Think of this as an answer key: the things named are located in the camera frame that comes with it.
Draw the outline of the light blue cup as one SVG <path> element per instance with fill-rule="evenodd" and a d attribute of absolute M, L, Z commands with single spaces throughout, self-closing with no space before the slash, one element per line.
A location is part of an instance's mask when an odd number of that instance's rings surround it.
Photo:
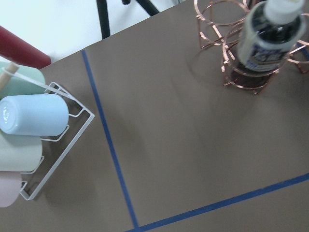
<path fill-rule="evenodd" d="M 67 104 L 56 94 L 7 96 L 0 101 L 0 129 L 6 134 L 58 136 L 68 121 Z"/>

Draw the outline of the white cup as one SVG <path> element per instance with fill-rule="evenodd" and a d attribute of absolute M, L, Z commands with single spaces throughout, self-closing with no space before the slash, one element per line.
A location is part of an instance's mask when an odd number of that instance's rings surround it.
<path fill-rule="evenodd" d="M 10 135 L 0 133 L 0 170 L 31 172 L 42 156 L 42 141 L 39 136 Z"/>

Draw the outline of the tea bottle left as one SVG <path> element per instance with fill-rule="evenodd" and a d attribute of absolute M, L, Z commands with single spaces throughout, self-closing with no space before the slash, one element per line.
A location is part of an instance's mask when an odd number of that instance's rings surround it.
<path fill-rule="evenodd" d="M 266 0 L 246 16 L 236 52 L 238 64 L 231 81 L 244 88 L 265 85 L 286 61 L 306 29 L 303 0 Z"/>

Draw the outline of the red cylinder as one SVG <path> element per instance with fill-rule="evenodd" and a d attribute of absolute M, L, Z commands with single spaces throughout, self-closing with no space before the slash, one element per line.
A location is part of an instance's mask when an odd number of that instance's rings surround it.
<path fill-rule="evenodd" d="M 0 55 L 14 63 L 42 69 L 51 58 L 4 27 L 0 27 Z"/>

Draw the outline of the pink cup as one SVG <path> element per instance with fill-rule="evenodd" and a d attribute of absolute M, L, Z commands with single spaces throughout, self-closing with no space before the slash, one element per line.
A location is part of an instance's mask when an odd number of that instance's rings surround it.
<path fill-rule="evenodd" d="M 0 207 L 12 205 L 18 198 L 22 185 L 19 172 L 0 172 Z"/>

